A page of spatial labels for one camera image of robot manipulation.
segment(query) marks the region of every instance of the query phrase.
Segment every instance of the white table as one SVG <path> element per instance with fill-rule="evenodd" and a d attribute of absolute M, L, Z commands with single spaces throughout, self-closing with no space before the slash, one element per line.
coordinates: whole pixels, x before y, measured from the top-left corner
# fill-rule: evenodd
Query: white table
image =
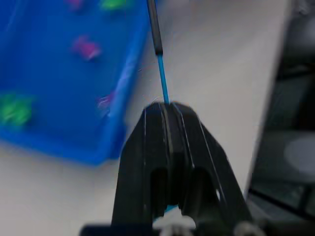
<path fill-rule="evenodd" d="M 159 15 L 172 100 L 191 105 L 226 151 L 244 191 L 282 41 L 286 0 L 172 0 Z M 161 96 L 148 40 L 127 123 Z M 6 236 L 76 236 L 110 222 L 118 163 L 93 169 L 0 146 L 0 229 Z"/>

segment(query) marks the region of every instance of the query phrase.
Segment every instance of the blue stick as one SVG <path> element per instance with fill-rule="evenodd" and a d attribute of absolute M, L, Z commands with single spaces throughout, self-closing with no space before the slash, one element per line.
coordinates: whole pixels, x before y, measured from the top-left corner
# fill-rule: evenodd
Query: blue stick
<path fill-rule="evenodd" d="M 162 55 L 158 55 L 157 56 L 157 60 L 158 60 L 159 74 L 161 76 L 161 83 L 162 83 L 164 102 L 166 104 L 169 104 L 168 93 L 167 93 L 167 84 L 166 84 L 164 65 L 163 65 L 163 56 Z"/>

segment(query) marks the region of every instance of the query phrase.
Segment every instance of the black plastic part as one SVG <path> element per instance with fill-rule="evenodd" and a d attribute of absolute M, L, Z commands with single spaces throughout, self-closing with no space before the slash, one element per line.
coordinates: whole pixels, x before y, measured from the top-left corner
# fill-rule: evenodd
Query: black plastic part
<path fill-rule="evenodd" d="M 152 38 L 156 55 L 163 55 L 162 39 L 158 26 L 158 14 L 155 0 L 147 0 Z"/>
<path fill-rule="evenodd" d="M 152 225 L 175 204 L 197 226 L 226 231 L 252 220 L 223 149 L 197 114 L 179 103 L 154 103 L 123 150 L 112 225 Z"/>

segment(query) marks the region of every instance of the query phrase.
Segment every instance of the blue plastic bin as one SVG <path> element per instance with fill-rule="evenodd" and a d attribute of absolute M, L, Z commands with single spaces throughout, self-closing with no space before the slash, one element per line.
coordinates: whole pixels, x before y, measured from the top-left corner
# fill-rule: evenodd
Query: blue plastic bin
<path fill-rule="evenodd" d="M 78 13 L 64 0 L 2 0 L 0 94 L 29 96 L 33 104 L 29 123 L 2 125 L 0 136 L 92 165 L 117 158 L 148 27 L 145 0 L 116 12 L 87 0 Z M 100 45 L 100 58 L 87 62 L 71 52 L 81 35 Z M 102 116 L 97 100 L 112 92 L 110 113 Z"/>

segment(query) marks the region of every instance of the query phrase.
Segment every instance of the black machine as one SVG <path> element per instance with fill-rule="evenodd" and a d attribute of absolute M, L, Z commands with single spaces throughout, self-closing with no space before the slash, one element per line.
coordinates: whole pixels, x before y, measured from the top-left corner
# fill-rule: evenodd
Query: black machine
<path fill-rule="evenodd" d="M 178 205 L 196 229 L 153 230 L 168 205 Z M 81 236 L 142 235 L 314 236 L 315 228 L 307 222 L 255 224 L 224 150 L 197 114 L 179 103 L 154 103 L 124 147 L 111 226 L 81 231 Z"/>

